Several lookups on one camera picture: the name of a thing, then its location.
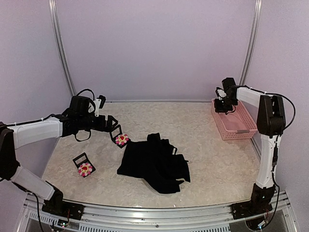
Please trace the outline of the pink plastic basket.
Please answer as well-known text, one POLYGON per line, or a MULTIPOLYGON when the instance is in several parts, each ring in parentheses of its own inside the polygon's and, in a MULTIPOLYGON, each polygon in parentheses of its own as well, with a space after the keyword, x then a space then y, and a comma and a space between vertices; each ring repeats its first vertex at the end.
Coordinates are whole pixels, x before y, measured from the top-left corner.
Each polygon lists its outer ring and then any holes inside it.
POLYGON ((234 112, 225 114, 217 113, 212 99, 211 114, 216 123, 222 140, 251 139, 257 132, 257 126, 244 104, 239 101, 234 107, 234 112))

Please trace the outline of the black t-shirt blue logo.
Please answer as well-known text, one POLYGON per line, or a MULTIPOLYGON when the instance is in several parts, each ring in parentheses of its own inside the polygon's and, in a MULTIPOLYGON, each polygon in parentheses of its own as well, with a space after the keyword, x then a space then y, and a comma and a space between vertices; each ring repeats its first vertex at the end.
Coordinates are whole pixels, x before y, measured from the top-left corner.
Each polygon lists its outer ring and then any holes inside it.
POLYGON ((126 145, 117 174, 144 179, 160 194, 180 192, 180 184, 191 182, 188 161, 177 148, 152 133, 147 140, 126 145))

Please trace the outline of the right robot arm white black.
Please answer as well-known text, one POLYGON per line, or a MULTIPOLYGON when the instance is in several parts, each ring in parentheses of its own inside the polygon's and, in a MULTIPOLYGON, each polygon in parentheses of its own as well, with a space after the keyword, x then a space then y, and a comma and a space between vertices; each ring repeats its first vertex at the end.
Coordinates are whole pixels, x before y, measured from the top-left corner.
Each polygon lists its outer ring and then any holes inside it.
POLYGON ((261 158, 257 180, 249 201, 234 203, 231 210, 234 219, 241 219, 270 212, 271 200, 280 188, 275 181, 281 137, 287 128, 284 96, 262 92, 247 86, 238 86, 234 78, 227 77, 222 87, 216 89, 214 108, 217 113, 229 113, 239 101, 258 109, 257 130, 261 135, 261 158))

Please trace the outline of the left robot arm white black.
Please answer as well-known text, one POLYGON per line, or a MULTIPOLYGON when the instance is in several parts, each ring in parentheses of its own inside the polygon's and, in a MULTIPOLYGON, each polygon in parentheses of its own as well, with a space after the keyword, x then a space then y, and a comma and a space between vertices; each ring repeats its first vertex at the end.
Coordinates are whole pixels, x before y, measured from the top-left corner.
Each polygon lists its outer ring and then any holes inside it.
POLYGON ((118 121, 99 113, 106 98, 73 96, 61 114, 34 121, 0 124, 0 179, 43 199, 42 210, 52 215, 80 220, 84 206, 63 200, 63 193, 42 179, 42 174, 60 138, 78 132, 112 133, 118 121))

